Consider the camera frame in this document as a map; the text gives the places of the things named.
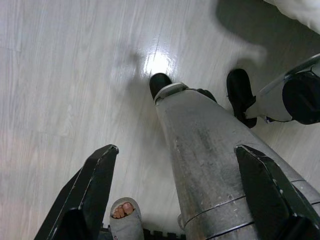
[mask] foot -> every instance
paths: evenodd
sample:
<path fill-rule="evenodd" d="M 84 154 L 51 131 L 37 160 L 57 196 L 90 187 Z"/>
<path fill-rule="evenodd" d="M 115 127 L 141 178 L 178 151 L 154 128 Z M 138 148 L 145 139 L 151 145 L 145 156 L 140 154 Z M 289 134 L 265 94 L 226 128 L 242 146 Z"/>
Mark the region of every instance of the foot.
<path fill-rule="evenodd" d="M 256 98 L 251 92 L 246 71 L 238 68 L 229 72 L 226 87 L 234 116 L 248 128 L 253 128 L 257 124 L 257 118 L 246 118 L 245 111 L 256 102 Z"/>
<path fill-rule="evenodd" d="M 155 99 L 158 92 L 170 84 L 172 84 L 171 79 L 164 73 L 157 73 L 153 75 L 149 81 L 152 98 Z"/>
<path fill-rule="evenodd" d="M 110 228 L 114 240 L 143 240 L 141 213 L 135 200 L 123 197 L 110 211 Z"/>
<path fill-rule="evenodd" d="M 112 217 L 114 219 L 125 218 L 126 216 L 132 214 L 134 210 L 134 206 L 132 206 L 130 202 L 125 202 L 123 205 L 118 206 L 114 210 Z"/>

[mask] white wooden floor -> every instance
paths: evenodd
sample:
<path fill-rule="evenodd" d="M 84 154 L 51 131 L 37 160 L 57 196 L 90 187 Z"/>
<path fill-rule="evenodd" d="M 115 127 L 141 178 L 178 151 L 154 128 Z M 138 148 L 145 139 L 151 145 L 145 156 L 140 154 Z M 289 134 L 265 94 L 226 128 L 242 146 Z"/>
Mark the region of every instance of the white wooden floor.
<path fill-rule="evenodd" d="M 320 52 L 320 35 L 262 0 L 0 0 L 0 239 L 33 239 L 62 186 L 97 148 L 120 153 L 111 204 L 133 197 L 144 226 L 178 232 L 173 174 L 148 78 L 253 91 Z M 320 191 L 320 124 L 254 131 Z"/>

